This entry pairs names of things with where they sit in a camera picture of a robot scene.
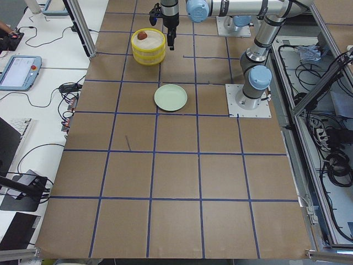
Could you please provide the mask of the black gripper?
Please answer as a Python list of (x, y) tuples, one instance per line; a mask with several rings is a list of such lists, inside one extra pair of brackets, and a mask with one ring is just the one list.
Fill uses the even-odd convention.
[(177, 35), (177, 26), (179, 25), (179, 15), (162, 15), (163, 25), (167, 28), (167, 44), (170, 50), (174, 50), (174, 41)]

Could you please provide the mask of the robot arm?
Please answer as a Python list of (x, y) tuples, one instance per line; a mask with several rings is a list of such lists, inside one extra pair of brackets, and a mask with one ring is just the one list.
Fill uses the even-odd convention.
[(236, 95), (237, 104), (245, 110), (256, 109), (264, 91), (272, 80), (271, 71), (265, 66), (268, 51), (278, 32), (270, 11), (274, 5), (270, 1), (186, 1), (186, 12), (193, 22), (201, 23), (207, 17), (257, 15), (264, 21), (249, 47), (240, 58), (244, 75), (244, 85)]
[(167, 44), (170, 50), (174, 50), (174, 41), (179, 25), (178, 0), (161, 0), (161, 12), (163, 25), (167, 28)]

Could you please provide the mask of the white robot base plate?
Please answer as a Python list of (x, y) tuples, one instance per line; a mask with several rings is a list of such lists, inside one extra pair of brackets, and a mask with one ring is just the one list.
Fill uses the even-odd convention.
[(267, 94), (258, 99), (247, 98), (242, 84), (226, 84), (228, 114), (231, 118), (271, 118)]

